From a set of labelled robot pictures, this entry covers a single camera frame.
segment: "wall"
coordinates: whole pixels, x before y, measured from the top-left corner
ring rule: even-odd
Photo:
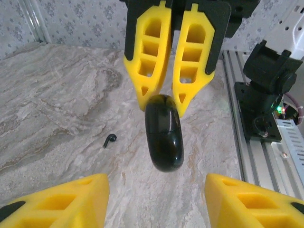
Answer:
[[[34,40],[17,1],[0,0],[0,13],[4,15],[0,19],[0,45],[4,47],[0,57]],[[19,1],[36,6],[38,24],[48,42],[124,49],[127,7],[119,0]],[[224,40],[223,49],[251,51],[294,1],[261,0],[252,17],[243,20],[234,37]]]
[[[0,0],[0,60],[33,41],[18,0]]]

